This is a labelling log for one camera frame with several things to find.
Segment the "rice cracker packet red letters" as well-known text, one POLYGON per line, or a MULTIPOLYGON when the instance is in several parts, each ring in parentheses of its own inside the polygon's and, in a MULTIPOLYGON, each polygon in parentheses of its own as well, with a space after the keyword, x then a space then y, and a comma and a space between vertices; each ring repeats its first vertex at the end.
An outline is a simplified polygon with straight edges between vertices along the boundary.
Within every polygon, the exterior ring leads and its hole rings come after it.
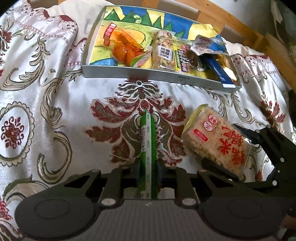
POLYGON ((202 158, 242 179, 251 141, 212 107, 200 105, 188 118, 181 138, 202 158))

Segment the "blue snack box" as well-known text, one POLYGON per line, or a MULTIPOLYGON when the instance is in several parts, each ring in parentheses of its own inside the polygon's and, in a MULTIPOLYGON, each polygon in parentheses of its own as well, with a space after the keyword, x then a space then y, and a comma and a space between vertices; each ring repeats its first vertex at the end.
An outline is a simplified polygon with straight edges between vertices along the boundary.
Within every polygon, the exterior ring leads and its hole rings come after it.
POLYGON ((235 88, 235 84, 231 78, 211 55, 205 55, 202 59, 206 65, 217 75, 224 88, 235 88))

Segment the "green sausage stick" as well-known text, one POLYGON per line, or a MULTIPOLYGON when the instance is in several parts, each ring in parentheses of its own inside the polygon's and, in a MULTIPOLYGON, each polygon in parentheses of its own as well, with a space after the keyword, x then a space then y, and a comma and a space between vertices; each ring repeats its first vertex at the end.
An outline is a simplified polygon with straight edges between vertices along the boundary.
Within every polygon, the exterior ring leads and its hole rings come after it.
POLYGON ((140 133, 140 197, 158 198, 157 149, 154 117, 145 111, 141 118, 140 133))

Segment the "green white kelp snack packet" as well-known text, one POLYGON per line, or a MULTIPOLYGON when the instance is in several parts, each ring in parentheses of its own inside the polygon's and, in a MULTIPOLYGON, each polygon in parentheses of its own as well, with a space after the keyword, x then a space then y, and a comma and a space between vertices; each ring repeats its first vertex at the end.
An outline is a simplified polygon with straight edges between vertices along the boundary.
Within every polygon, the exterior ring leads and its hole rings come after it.
POLYGON ((197 56, 204 54, 228 55, 226 43, 222 40, 220 35, 210 38, 198 35, 190 47, 190 50, 197 56))

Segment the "mixed nuts snack packet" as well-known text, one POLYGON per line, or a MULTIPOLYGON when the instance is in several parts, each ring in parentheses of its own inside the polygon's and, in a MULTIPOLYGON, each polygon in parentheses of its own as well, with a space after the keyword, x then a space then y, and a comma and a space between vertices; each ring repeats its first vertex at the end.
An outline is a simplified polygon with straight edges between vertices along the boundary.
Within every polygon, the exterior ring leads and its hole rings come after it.
POLYGON ((169 31, 159 30, 154 33, 152 69, 175 71, 173 34, 169 31))

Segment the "orange dried fruit packet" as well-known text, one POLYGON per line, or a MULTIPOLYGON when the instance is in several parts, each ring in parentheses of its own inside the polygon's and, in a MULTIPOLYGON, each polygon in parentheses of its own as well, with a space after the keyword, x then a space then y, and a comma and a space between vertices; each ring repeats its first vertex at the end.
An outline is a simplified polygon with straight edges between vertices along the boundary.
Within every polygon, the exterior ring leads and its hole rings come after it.
POLYGON ((126 67, 138 68, 143 66, 152 55, 152 46, 142 47, 124 29, 115 23, 110 23, 104 34, 103 44, 111 46, 112 56, 118 63, 123 63, 126 67))

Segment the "gold foil snack packet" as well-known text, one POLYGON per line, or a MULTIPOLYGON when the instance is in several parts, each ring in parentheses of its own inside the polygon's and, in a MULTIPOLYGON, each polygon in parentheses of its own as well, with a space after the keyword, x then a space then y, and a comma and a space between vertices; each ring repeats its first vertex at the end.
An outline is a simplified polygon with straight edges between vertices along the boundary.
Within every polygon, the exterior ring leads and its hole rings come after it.
POLYGON ((216 55, 215 60, 219 63, 225 73, 230 77, 230 79, 236 83, 237 82, 237 72, 235 67, 230 63, 229 57, 227 55, 216 55))

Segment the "dark jerky snack packet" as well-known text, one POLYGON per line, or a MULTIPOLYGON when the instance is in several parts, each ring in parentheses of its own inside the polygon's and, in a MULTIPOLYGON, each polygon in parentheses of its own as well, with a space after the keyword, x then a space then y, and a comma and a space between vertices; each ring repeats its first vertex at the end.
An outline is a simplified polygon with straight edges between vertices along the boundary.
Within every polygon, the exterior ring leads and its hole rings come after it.
POLYGON ((199 56, 190 49, 189 45, 174 47, 174 51, 177 73, 198 76, 199 72, 206 70, 199 56))

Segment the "white floral embroidered bedspread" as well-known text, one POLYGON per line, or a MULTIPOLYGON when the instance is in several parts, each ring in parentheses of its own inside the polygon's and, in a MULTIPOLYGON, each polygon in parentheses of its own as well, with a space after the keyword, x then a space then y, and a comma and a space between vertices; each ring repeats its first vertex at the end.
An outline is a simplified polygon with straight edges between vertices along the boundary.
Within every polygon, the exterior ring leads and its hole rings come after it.
POLYGON ((147 79, 85 78, 87 38, 66 15, 17 1, 1 16, 1 240, 21 240, 15 209, 26 197, 92 169, 109 173, 140 155, 140 117, 156 121, 157 156, 189 173, 186 118, 206 103, 232 123, 271 125, 290 140, 295 101, 271 59, 240 44, 226 47, 242 88, 233 94, 147 79))

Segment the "yellow candy box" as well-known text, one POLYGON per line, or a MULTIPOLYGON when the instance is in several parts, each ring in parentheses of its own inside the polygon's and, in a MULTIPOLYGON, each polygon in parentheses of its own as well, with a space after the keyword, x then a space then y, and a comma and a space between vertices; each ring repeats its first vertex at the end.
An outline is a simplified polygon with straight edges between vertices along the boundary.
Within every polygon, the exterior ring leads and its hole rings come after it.
POLYGON ((177 41, 173 44, 175 54, 175 70, 177 73, 197 76, 197 61, 195 53, 190 50, 188 42, 177 41))

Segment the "wooden bed headboard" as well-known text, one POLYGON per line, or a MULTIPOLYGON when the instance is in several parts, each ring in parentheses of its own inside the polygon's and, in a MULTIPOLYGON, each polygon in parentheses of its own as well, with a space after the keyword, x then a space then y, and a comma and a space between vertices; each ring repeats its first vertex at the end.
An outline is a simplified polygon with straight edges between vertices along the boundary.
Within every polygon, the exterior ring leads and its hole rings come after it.
MULTIPOLYGON (((292 67, 291 60, 288 60, 288 53, 283 44, 269 33, 263 36, 252 30, 234 15, 231 15, 229 11, 212 1, 31 1, 31 4, 33 8, 50 8, 59 5, 59 9, 65 7, 71 14, 74 13, 74 10, 70 10, 70 8, 82 10, 82 7, 89 5, 90 15, 94 16, 95 4, 106 2, 126 6, 132 4, 132 6, 158 10, 161 10, 161 6, 164 6, 166 12, 173 13, 174 10, 177 15, 185 16, 203 24, 211 24, 218 33, 224 34, 227 32, 226 30, 231 30, 244 38, 242 45, 245 49, 250 47, 269 56, 280 74, 295 91, 295 67, 292 67), (196 13, 186 15, 187 12, 189 13, 189 8, 196 13)), ((131 71, 132 73, 128 74, 130 78, 156 80, 156 77, 152 77, 152 70, 141 70, 139 73, 136 73, 135 70, 131 71)))

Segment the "grey tray with dinosaur drawing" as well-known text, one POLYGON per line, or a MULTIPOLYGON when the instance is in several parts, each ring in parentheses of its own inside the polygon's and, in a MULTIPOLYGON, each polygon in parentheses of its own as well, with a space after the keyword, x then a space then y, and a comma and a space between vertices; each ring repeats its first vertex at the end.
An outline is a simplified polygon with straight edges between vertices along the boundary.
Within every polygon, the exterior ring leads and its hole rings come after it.
POLYGON ((228 93, 242 86, 216 28, 136 6, 102 9, 81 66, 90 78, 149 79, 228 93))

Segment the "cream pillow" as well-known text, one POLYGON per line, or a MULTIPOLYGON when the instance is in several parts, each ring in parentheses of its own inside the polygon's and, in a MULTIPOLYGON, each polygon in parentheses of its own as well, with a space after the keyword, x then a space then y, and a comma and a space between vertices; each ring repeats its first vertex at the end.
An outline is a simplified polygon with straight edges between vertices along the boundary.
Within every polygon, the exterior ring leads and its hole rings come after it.
POLYGON ((89 32, 104 6, 110 5, 141 6, 142 1, 64 1, 47 9, 50 16, 66 15, 76 22, 78 32, 76 41, 87 38, 89 32))

